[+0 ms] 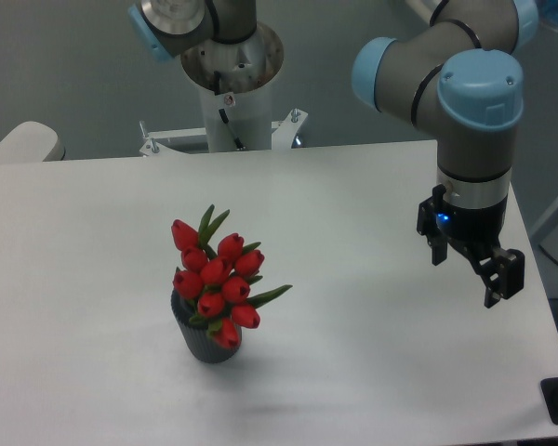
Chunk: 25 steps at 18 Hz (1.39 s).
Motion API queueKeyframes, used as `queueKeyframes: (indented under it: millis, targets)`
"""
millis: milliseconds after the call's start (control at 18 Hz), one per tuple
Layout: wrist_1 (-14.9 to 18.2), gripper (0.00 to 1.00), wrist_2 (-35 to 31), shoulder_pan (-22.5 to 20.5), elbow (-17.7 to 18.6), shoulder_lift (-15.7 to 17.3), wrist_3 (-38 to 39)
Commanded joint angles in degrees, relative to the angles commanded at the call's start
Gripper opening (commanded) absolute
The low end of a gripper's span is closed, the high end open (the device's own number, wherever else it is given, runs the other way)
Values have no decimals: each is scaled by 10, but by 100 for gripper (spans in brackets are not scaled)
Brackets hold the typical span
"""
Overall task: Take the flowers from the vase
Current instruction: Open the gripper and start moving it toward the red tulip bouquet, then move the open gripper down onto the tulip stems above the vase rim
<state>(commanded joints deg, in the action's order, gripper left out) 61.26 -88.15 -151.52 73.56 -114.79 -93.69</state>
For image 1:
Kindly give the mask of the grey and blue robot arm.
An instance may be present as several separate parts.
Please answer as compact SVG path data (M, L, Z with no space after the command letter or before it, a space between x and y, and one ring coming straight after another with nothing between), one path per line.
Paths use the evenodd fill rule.
M440 264L454 249L485 285L485 305L522 290L525 257L501 232L524 75L514 58L538 27L532 1L441 1L430 26L407 42L379 37L352 65L367 106L434 137L437 180L417 230ZM208 148L260 151L277 144L269 84L284 62L277 34L253 1L138 1L128 10L154 58L180 59L199 88Z

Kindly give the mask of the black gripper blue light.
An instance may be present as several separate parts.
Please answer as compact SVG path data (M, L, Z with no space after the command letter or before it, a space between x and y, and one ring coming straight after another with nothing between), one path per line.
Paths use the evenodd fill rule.
M432 264L447 259L447 237L464 242L456 250L471 264L485 286L486 308L508 300L524 289L525 254L499 245L508 197L479 209L468 209L445 199L443 184L434 187L433 198L418 206L417 232L424 236L432 252Z

